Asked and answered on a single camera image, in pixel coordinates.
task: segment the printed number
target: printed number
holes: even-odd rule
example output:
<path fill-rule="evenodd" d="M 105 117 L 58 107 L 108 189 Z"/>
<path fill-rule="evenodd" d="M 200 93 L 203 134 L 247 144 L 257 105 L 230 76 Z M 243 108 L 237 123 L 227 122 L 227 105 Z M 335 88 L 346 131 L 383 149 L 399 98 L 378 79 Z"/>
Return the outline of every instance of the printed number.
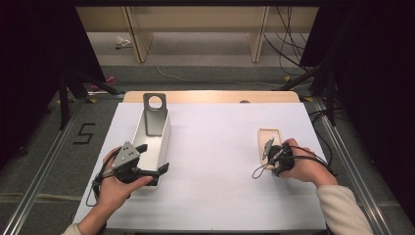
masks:
<path fill-rule="evenodd" d="M 95 123 L 83 123 L 82 126 L 80 127 L 80 130 L 78 132 L 78 136 L 88 136 L 88 140 L 84 141 L 84 142 L 73 142 L 74 145 L 81 145 L 81 144 L 89 144 L 89 141 L 91 140 L 92 136 L 94 135 L 93 133 L 83 133 L 83 127 L 85 127 L 86 125 L 95 125 Z"/>

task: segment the human hand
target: human hand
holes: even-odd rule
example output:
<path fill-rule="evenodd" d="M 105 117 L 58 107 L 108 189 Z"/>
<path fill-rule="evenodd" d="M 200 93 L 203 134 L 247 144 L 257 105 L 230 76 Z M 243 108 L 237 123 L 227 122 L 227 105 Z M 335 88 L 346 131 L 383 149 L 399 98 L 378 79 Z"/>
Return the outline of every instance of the human hand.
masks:
<path fill-rule="evenodd" d="M 295 156 L 309 156 L 315 158 L 308 152 L 308 148 L 296 148 L 299 146 L 295 139 L 288 139 L 285 141 L 292 147 L 293 157 Z M 337 185 L 337 179 L 332 173 L 327 170 L 322 164 L 307 159 L 295 159 L 294 167 L 280 173 L 282 178 L 296 178 L 302 182 L 312 182 L 316 187 L 321 185 Z"/>
<path fill-rule="evenodd" d="M 118 148 L 112 149 L 105 157 L 104 162 L 110 155 L 118 150 Z M 113 165 L 115 158 L 112 158 L 108 164 L 107 168 L 110 168 Z M 106 177 L 101 183 L 100 197 L 98 198 L 97 205 L 104 206 L 108 210 L 113 212 L 119 209 L 135 190 L 145 186 L 153 180 L 152 176 L 140 177 L 134 182 L 125 184 L 119 181 L 115 176 Z"/>
<path fill-rule="evenodd" d="M 111 150 L 105 157 L 104 162 L 118 148 Z M 112 158 L 106 168 L 113 165 Z M 122 183 L 115 176 L 106 177 L 101 183 L 100 196 L 97 205 L 77 224 L 77 228 L 83 235 L 97 234 L 111 215 L 119 209 L 129 195 L 153 180 L 152 176 L 138 178 L 129 184 Z"/>

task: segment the metal bracket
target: metal bracket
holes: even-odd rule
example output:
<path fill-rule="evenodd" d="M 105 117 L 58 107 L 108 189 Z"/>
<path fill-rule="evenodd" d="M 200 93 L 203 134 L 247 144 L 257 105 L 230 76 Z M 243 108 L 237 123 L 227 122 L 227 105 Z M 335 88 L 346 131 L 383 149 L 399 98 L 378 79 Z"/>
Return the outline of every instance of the metal bracket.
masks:
<path fill-rule="evenodd" d="M 159 108 L 150 105 L 150 98 L 159 97 L 161 106 Z M 144 102 L 144 119 L 146 121 L 146 133 L 148 136 L 162 136 L 165 120 L 167 118 L 167 108 L 165 94 L 146 93 L 143 95 Z"/>
<path fill-rule="evenodd" d="M 132 146 L 130 142 L 127 141 L 119 150 L 119 153 L 114 160 L 113 168 L 125 165 L 133 160 L 136 160 L 139 157 L 140 153 L 134 148 L 134 146 Z"/>

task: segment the sleeve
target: sleeve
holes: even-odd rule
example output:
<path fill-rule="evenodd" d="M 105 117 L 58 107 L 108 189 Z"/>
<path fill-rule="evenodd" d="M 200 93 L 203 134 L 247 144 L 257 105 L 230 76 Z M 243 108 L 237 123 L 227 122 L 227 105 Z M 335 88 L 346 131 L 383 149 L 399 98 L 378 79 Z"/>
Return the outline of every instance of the sleeve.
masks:
<path fill-rule="evenodd" d="M 62 235 L 82 235 L 82 233 L 80 233 L 79 229 L 77 228 L 77 224 L 73 223 L 67 228 L 67 230 L 65 230 Z"/>
<path fill-rule="evenodd" d="M 327 225 L 336 235 L 373 234 L 366 216 L 348 188 L 340 185 L 320 186 L 317 188 L 317 197 Z"/>

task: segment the white tabletop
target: white tabletop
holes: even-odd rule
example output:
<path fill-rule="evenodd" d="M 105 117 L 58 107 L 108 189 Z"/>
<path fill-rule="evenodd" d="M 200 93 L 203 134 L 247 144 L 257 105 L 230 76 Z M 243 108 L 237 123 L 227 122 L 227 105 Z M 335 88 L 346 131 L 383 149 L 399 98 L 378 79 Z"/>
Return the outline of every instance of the white tabletop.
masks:
<path fill-rule="evenodd" d="M 281 179 L 270 171 L 252 178 L 260 166 L 260 128 L 278 128 L 283 139 L 296 138 L 324 159 L 303 104 L 167 104 L 167 108 L 169 171 L 158 189 L 134 192 L 108 221 L 108 228 L 158 232 L 325 228 L 311 183 Z M 91 180 L 109 150 L 133 141 L 142 111 L 142 103 L 118 105 Z M 90 210 L 85 205 L 89 191 L 87 185 L 74 222 Z"/>

